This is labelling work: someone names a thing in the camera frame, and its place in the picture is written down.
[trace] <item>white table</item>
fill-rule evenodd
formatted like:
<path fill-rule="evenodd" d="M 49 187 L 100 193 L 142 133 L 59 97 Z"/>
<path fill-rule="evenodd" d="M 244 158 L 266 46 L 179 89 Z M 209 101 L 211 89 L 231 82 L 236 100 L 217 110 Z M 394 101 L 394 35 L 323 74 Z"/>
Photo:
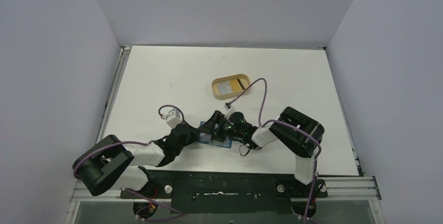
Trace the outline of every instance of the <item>white table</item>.
<path fill-rule="evenodd" d="M 174 104 L 194 127 L 226 100 L 212 95 L 215 78 L 246 74 L 251 82 L 268 82 L 262 121 L 276 118 L 286 106 L 319 121 L 325 128 L 318 171 L 326 175 L 358 175 L 349 136 L 323 50 L 132 47 L 109 117 L 105 135 L 148 142 L 167 135 L 170 127 L 157 109 Z M 264 85 L 260 81 L 234 106 L 248 122 L 258 124 Z M 276 141 L 246 157 L 239 143 L 232 148 L 193 143 L 171 164 L 149 169 L 241 173 L 294 173 L 294 154 Z"/>

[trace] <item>cable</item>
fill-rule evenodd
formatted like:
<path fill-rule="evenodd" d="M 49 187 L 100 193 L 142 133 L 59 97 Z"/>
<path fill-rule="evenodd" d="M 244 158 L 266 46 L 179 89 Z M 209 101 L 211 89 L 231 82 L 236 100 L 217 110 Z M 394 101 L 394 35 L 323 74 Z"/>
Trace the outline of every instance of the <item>cable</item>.
<path fill-rule="evenodd" d="M 319 194 L 319 192 L 321 191 L 322 188 L 323 188 L 323 184 L 321 184 L 321 185 L 319 186 L 319 188 L 315 191 L 315 193 L 312 194 L 312 199 L 311 199 L 311 202 L 310 202 L 310 203 L 314 203 L 314 202 L 316 202 L 317 195 Z"/>
<path fill-rule="evenodd" d="M 249 90 L 249 88 L 251 88 L 259 80 L 262 80 L 264 82 L 264 95 L 263 95 L 263 101 L 262 101 L 262 105 L 260 106 L 260 112 L 259 112 L 259 126 L 261 126 L 262 125 L 262 112 L 263 112 L 263 107 L 264 107 L 264 101 L 266 100 L 266 94 L 267 94 L 267 81 L 265 78 L 256 79 L 245 90 L 243 90 L 243 92 L 241 92 L 241 94 L 239 96 L 237 96 L 233 100 L 229 101 L 228 104 L 231 105 L 232 103 L 237 101 L 246 91 Z"/>
<path fill-rule="evenodd" d="M 157 204 L 158 206 L 162 206 L 162 207 L 164 207 L 164 208 L 168 208 L 169 210 L 172 210 L 172 211 L 176 212 L 177 214 L 179 214 L 179 215 L 177 215 L 177 216 L 172 216 L 172 217 L 168 217 L 168 218 L 164 218 L 164 219 L 154 219 L 154 220 L 145 219 L 146 222 L 162 222 L 162 221 L 174 220 L 174 219 L 177 219 L 177 218 L 180 218 L 180 217 L 184 216 L 184 213 L 183 213 L 183 212 L 178 211 L 177 209 L 175 209 L 175 208 L 173 208 L 173 207 L 170 207 L 170 206 L 168 206 L 168 205 L 166 205 L 166 204 L 163 204 L 163 203 L 160 203 L 160 202 L 155 201 L 155 200 L 153 200 L 153 199 L 150 199 L 150 198 L 148 198 L 148 197 L 146 197 L 146 196 L 144 196 L 144 195 L 141 195 L 141 194 L 139 194 L 139 193 L 137 193 L 136 191 L 133 191 L 133 190 L 131 190 L 131 189 L 125 188 L 124 190 L 125 190 L 125 191 L 128 191 L 129 193 L 131 193 L 131 194 L 133 194 L 133 195 L 135 195 L 135 196 L 137 196 L 137 197 L 140 197 L 140 198 L 142 198 L 142 199 L 145 199 L 145 200 L 147 200 L 147 201 L 149 201 L 149 202 L 151 202 L 151 203 Z M 138 214 L 139 214 L 142 210 L 144 210 L 144 209 L 146 209 L 146 207 L 144 207 L 144 208 L 142 208 L 142 209 L 139 209 L 139 210 L 137 211 L 137 213 L 135 213 L 135 215 L 138 215 Z"/>
<path fill-rule="evenodd" d="M 242 146 L 245 146 L 245 145 L 246 145 L 246 144 L 243 144 L 243 145 L 240 145 L 240 146 L 238 147 L 238 151 L 240 152 L 240 156 L 243 156 L 243 157 L 246 156 L 246 155 L 248 155 L 249 152 L 251 151 L 251 148 L 248 147 L 248 151 L 246 152 L 246 154 L 245 154 L 245 155 L 242 155 L 242 154 L 241 154 L 241 147 L 242 147 Z"/>
<path fill-rule="evenodd" d="M 169 104 L 162 105 L 162 106 L 158 109 L 158 115 L 160 115 L 160 117 L 161 117 L 162 119 L 163 119 L 163 114 L 162 114 L 160 111 L 161 111 L 163 108 L 175 108 L 175 109 L 177 109 L 177 111 L 179 111 L 180 114 L 181 114 L 181 116 L 182 116 L 182 121 L 185 122 L 185 121 L 184 121 L 184 114 L 183 114 L 183 112 L 180 110 L 180 108 L 176 107 L 175 105 L 169 105 Z"/>
<path fill-rule="evenodd" d="M 313 178 L 312 178 L 311 189 L 309 190 L 309 196 L 308 196 L 308 201 L 306 202 L 305 216 L 304 216 L 304 220 L 303 220 L 303 224 L 305 224 L 305 223 L 306 223 L 306 220 L 307 220 L 307 215 L 308 215 L 309 203 L 311 202 L 312 192 L 314 191 L 314 185 L 315 185 L 316 178 L 317 178 L 317 158 L 318 158 L 318 156 L 319 156 L 320 153 L 321 153 L 321 146 L 320 146 L 320 144 L 318 143 L 318 141 L 317 141 L 316 139 L 314 139 L 314 137 L 310 136 L 310 135 L 309 135 L 308 133 L 306 133 L 305 131 L 303 131 L 303 130 L 301 130 L 301 129 L 295 127 L 295 126 L 292 126 L 292 125 L 290 125 L 290 124 L 288 124 L 288 123 L 286 123 L 286 122 L 277 121 L 277 120 L 268 120 L 268 121 L 266 121 L 266 122 L 263 124 L 263 127 L 266 126 L 269 122 L 274 122 L 274 123 L 277 123 L 277 124 L 280 124 L 280 125 L 284 125 L 284 126 L 287 126 L 287 127 L 289 127 L 289 128 L 294 129 L 295 131 L 297 131 L 297 132 L 299 132 L 299 133 L 305 135 L 305 136 L 306 136 L 308 139 L 310 139 L 310 140 L 311 140 L 311 141 L 312 141 L 312 142 L 318 147 L 318 149 L 319 149 L 319 151 L 317 152 L 317 154 L 315 155 L 315 158 L 314 158 L 314 176 L 313 176 Z"/>
<path fill-rule="evenodd" d="M 311 223 L 314 223 L 314 224 L 318 224 L 318 222 L 316 222 L 315 220 L 313 220 L 311 218 L 308 218 L 308 221 L 310 221 Z"/>
<path fill-rule="evenodd" d="M 157 197 L 157 195 L 158 195 L 158 188 L 155 188 L 155 194 L 153 195 L 153 197 L 151 199 L 155 199 L 155 197 Z M 152 202 L 149 203 L 148 207 L 151 207 L 151 206 L 153 206 Z"/>

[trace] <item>purple cable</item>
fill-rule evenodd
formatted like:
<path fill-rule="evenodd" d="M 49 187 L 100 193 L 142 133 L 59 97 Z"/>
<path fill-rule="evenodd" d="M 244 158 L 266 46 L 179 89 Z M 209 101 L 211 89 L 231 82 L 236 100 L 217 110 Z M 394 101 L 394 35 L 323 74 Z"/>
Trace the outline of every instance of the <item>purple cable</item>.
<path fill-rule="evenodd" d="M 174 219 L 180 218 L 180 217 L 182 217 L 182 216 L 184 215 L 183 212 L 178 211 L 177 209 L 175 209 L 175 208 L 173 208 L 173 207 L 170 207 L 170 206 L 168 206 L 168 205 L 166 205 L 166 204 L 160 203 L 160 202 L 155 201 L 155 200 L 153 200 L 153 199 L 150 199 L 150 198 L 148 198 L 148 197 L 146 197 L 146 196 L 143 196 L 143 195 L 137 193 L 136 191 L 133 191 L 133 190 L 131 190 L 131 189 L 127 189 L 127 188 L 125 188 L 124 190 L 130 192 L 131 194 L 133 194 L 133 195 L 135 195 L 135 196 L 137 196 L 137 197 L 140 197 L 140 198 L 145 199 L 145 200 L 147 200 L 147 201 L 149 201 L 149 202 L 152 202 L 152 203 L 154 203 L 154 204 L 157 204 L 158 206 L 162 206 L 162 207 L 164 207 L 164 208 L 168 208 L 169 210 L 172 210 L 172 211 L 176 212 L 177 214 L 179 214 L 179 215 L 177 215 L 177 216 L 172 216 L 172 217 L 168 217 L 168 218 L 164 218 L 164 219 L 154 219 L 154 220 L 145 219 L 146 222 L 162 222 L 162 221 L 174 220 Z M 144 207 L 144 208 L 138 210 L 137 213 L 136 213 L 136 215 L 138 215 L 138 214 L 139 214 L 142 210 L 144 210 L 144 209 L 146 209 L 146 207 Z"/>
<path fill-rule="evenodd" d="M 162 105 L 162 106 L 158 109 L 158 115 L 160 115 L 160 117 L 163 117 L 163 115 L 162 115 L 161 112 L 160 112 L 163 108 L 175 108 L 175 109 L 177 109 L 177 111 L 179 111 L 180 114 L 181 114 L 181 116 L 183 117 L 183 118 L 182 118 L 182 121 L 184 121 L 184 114 L 183 114 L 183 112 L 180 110 L 180 108 L 176 107 L 175 105 L 169 105 L 169 104 Z"/>
<path fill-rule="evenodd" d="M 238 100 L 246 91 L 249 90 L 249 88 L 252 87 L 252 85 L 254 85 L 255 83 L 257 83 L 257 81 L 262 80 L 264 81 L 264 95 L 263 95 L 263 101 L 262 101 L 262 105 L 260 107 L 260 112 L 259 112 L 259 125 L 262 125 L 262 112 L 263 112 L 263 107 L 264 107 L 264 101 L 266 100 L 266 94 L 267 94 L 267 82 L 265 78 L 258 78 L 256 79 L 253 83 L 251 83 L 245 90 L 243 90 L 243 92 L 241 92 L 241 94 L 237 97 L 235 97 L 233 100 L 229 101 L 228 104 L 232 104 L 234 103 L 236 100 Z"/>
<path fill-rule="evenodd" d="M 303 130 L 301 130 L 301 129 L 295 127 L 295 126 L 292 126 L 292 125 L 290 125 L 290 124 L 288 124 L 288 123 L 286 123 L 286 122 L 277 121 L 277 120 L 268 120 L 268 121 L 266 121 L 266 122 L 263 124 L 263 127 L 266 126 L 269 122 L 274 122 L 274 123 L 277 123 L 277 124 L 280 124 L 280 125 L 284 125 L 284 126 L 287 126 L 287 127 L 289 127 L 289 128 L 294 129 L 295 131 L 297 131 L 297 132 L 299 132 L 299 133 L 305 135 L 309 140 L 311 140 L 312 142 L 314 142 L 314 144 L 315 144 L 315 145 L 318 147 L 318 149 L 319 149 L 319 151 L 317 152 L 317 154 L 316 154 L 316 156 L 315 156 L 315 158 L 314 158 L 314 176 L 313 176 L 313 178 L 312 178 L 312 182 L 311 182 L 311 190 L 309 191 L 308 201 L 306 202 L 305 215 L 304 215 L 304 219 L 303 219 L 303 224 L 305 224 L 305 223 L 306 223 L 306 220 L 307 220 L 307 215 L 308 215 L 309 203 L 311 202 L 312 192 L 314 191 L 314 184 L 315 184 L 315 182 L 316 182 L 316 177 L 317 177 L 317 176 L 316 176 L 316 173 L 317 173 L 317 158 L 318 158 L 318 155 L 321 153 L 321 147 L 320 147 L 320 144 L 318 143 L 318 141 L 317 141 L 316 139 L 314 139 L 314 137 L 310 136 L 310 135 L 309 135 L 308 133 L 306 133 L 305 131 L 303 131 Z"/>
<path fill-rule="evenodd" d="M 312 222 L 312 223 L 314 223 L 314 224 L 318 224 L 315 220 L 313 220 L 313 219 L 311 219 L 311 218 L 309 218 L 309 221 Z"/>

